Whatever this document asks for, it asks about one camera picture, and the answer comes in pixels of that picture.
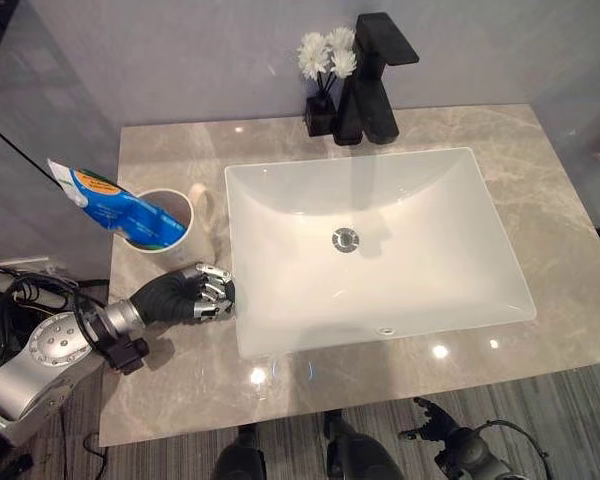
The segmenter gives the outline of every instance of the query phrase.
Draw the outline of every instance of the faucet handle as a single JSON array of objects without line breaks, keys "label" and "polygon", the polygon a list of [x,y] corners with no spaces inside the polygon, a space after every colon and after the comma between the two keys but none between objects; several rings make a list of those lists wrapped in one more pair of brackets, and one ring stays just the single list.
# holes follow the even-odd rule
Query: faucet handle
[{"label": "faucet handle", "polygon": [[385,12],[358,15],[356,40],[365,55],[379,55],[387,65],[406,65],[420,60]]}]

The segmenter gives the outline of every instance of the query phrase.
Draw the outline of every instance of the gray wall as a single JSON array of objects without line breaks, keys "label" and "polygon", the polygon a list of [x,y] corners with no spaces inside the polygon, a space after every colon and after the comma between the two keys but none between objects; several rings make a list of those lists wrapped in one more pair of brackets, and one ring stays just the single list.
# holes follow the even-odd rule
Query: gray wall
[{"label": "gray wall", "polygon": [[[112,176],[123,125],[299,114],[302,34],[379,10],[421,57],[386,71],[395,107],[531,103],[600,224],[600,0],[22,0],[0,52],[0,130],[36,159]],[[108,244],[84,231],[71,270],[106,276]]]},{"label": "gray wall", "polygon": [[109,234],[38,177],[0,141],[0,258],[48,255],[58,266],[79,265],[80,278],[108,277]]}]

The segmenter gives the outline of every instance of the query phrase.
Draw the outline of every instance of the small black pot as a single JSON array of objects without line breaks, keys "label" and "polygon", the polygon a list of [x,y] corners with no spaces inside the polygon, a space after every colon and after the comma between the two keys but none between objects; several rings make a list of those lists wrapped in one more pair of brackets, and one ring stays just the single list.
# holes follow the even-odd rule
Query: small black pot
[{"label": "small black pot", "polygon": [[334,118],[336,118],[336,107],[328,93],[319,93],[315,97],[307,98],[304,123],[307,124],[310,137],[331,133]]}]

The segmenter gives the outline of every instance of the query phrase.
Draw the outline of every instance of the electrical wire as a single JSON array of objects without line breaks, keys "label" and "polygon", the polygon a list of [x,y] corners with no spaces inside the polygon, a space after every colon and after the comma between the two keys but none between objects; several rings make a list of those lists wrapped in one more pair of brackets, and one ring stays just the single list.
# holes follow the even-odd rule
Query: electrical wire
[{"label": "electrical wire", "polygon": [[103,453],[96,452],[95,450],[93,450],[89,446],[89,440],[96,435],[98,435],[98,432],[91,432],[91,433],[85,435],[85,437],[82,439],[82,448],[84,448],[91,455],[95,455],[96,457],[99,457],[102,460],[102,464],[100,465],[100,471],[98,472],[98,474],[96,475],[96,477],[94,479],[94,480],[100,480],[102,478],[102,476],[104,475],[104,471],[106,470],[107,463],[109,461],[109,447],[104,447]]},{"label": "electrical wire", "polygon": [[58,183],[58,181],[55,178],[53,178],[51,175],[49,175],[40,165],[38,165],[36,162],[34,162],[33,159],[31,157],[29,157],[29,155],[27,155],[22,150],[20,150],[20,148],[18,148],[11,140],[9,140],[7,137],[5,137],[1,132],[0,132],[0,139],[3,142],[5,142],[7,145],[9,145],[13,150],[15,150],[15,152],[18,155],[20,155],[22,158],[24,158],[33,168],[35,168],[36,170],[38,170],[38,172],[40,172],[42,175],[47,177],[47,179],[51,183],[53,183],[56,187],[62,189],[62,187],[60,186],[60,184]]},{"label": "electrical wire", "polygon": [[53,316],[53,315],[55,315],[55,313],[53,313],[53,312],[50,312],[50,311],[48,311],[48,310],[45,310],[44,308],[36,307],[35,305],[27,305],[27,304],[25,304],[25,303],[20,303],[20,302],[19,302],[19,301],[17,301],[17,300],[16,300],[16,302],[15,302],[15,303],[16,303],[16,305],[18,305],[18,306],[19,306],[19,307],[21,307],[21,308],[30,308],[31,310],[37,310],[37,311],[39,311],[39,312],[42,312],[42,313],[45,313],[45,314],[47,314],[47,315],[49,315],[49,316]]},{"label": "electrical wire", "polygon": [[536,453],[540,457],[540,460],[542,461],[542,466],[544,467],[545,477],[547,478],[547,480],[553,480],[553,474],[551,473],[551,467],[549,466],[549,462],[547,461],[549,454],[547,452],[545,452],[544,450],[542,450],[542,448],[540,448],[540,445],[538,444],[536,439],[533,438],[527,432],[525,432],[522,429],[522,427],[519,427],[515,423],[509,422],[507,420],[499,420],[499,419],[498,420],[487,420],[485,423],[483,423],[479,427],[475,428],[472,433],[475,435],[478,435],[485,428],[490,428],[495,425],[511,428],[512,430],[515,430],[516,432],[524,435],[527,438],[527,440],[529,440],[529,442],[533,446],[533,449],[536,451]]},{"label": "electrical wire", "polygon": [[11,282],[11,285],[0,296],[0,366],[4,362],[7,349],[11,344],[11,333],[13,331],[13,322],[7,315],[7,301],[12,300],[12,296],[16,293],[22,294],[21,301],[35,301],[40,295],[38,283],[54,285],[65,292],[67,295],[65,303],[58,310],[63,310],[68,305],[70,297],[74,299],[73,303],[75,304],[75,298],[84,295],[70,283],[41,273],[25,273]]},{"label": "electrical wire", "polygon": [[86,300],[89,300],[90,302],[93,302],[93,303],[95,303],[95,304],[96,304],[96,305],[98,305],[100,308],[104,308],[104,307],[105,307],[105,304],[104,304],[104,303],[102,303],[102,302],[101,302],[100,300],[98,300],[97,298],[93,298],[91,295],[87,295],[86,293],[82,293],[82,292],[80,292],[80,291],[78,291],[78,290],[76,290],[75,294],[76,294],[76,296],[78,296],[78,297],[82,297],[82,298],[84,298],[84,299],[86,299]]}]

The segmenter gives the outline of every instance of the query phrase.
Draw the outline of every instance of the black faucet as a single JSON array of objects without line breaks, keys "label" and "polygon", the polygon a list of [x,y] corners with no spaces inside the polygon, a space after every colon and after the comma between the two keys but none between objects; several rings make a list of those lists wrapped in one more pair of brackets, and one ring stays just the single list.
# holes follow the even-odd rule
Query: black faucet
[{"label": "black faucet", "polygon": [[384,66],[420,58],[386,13],[358,16],[353,50],[357,66],[342,87],[333,138],[338,145],[356,145],[364,130],[372,143],[391,143],[400,132],[382,85]]}]

